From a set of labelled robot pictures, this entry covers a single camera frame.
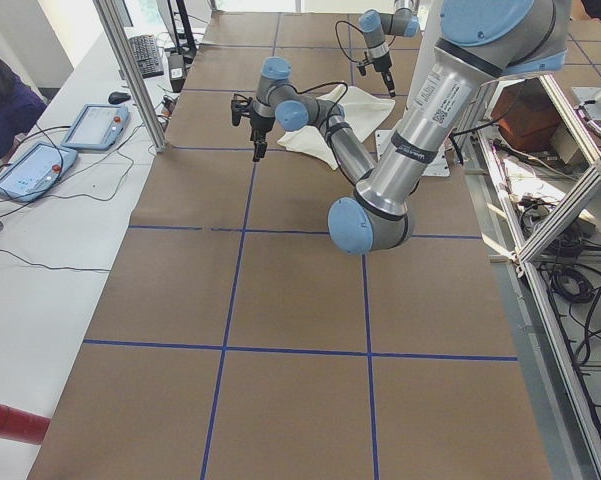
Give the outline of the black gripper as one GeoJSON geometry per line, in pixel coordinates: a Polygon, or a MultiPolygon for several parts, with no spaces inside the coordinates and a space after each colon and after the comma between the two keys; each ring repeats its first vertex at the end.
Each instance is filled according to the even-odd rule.
{"type": "Polygon", "coordinates": [[[390,97],[396,97],[393,77],[391,74],[392,61],[389,46],[380,44],[376,47],[368,48],[364,53],[364,59],[357,63],[357,69],[361,76],[366,75],[366,68],[371,65],[378,72],[384,84],[387,86],[390,97]]]}
{"type": "Polygon", "coordinates": [[[275,123],[273,110],[262,104],[257,98],[246,97],[234,93],[230,102],[231,123],[238,127],[243,118],[248,118],[253,142],[253,162],[259,162],[267,150],[266,136],[272,131],[275,123]]]}

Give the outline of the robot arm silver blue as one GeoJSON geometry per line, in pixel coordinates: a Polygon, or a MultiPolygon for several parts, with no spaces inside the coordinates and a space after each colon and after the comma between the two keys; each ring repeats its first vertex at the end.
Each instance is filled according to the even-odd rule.
{"type": "Polygon", "coordinates": [[[338,103],[296,90],[281,57],[264,61],[254,97],[233,97],[232,123],[249,120],[255,161],[264,157],[274,124],[288,132],[316,128],[354,187],[329,210],[332,241],[350,254],[395,248],[413,229],[409,195],[477,90],[501,78],[559,70],[570,10],[568,1],[443,2],[428,19],[441,28],[433,66],[379,159],[357,139],[338,103]]]}
{"type": "Polygon", "coordinates": [[[419,1],[394,2],[394,12],[380,13],[370,9],[359,17],[366,51],[364,59],[356,64],[360,74],[366,75],[366,68],[372,66],[379,73],[391,97],[395,96],[395,84],[391,73],[392,60],[387,36],[413,37],[419,30],[419,1]]]}

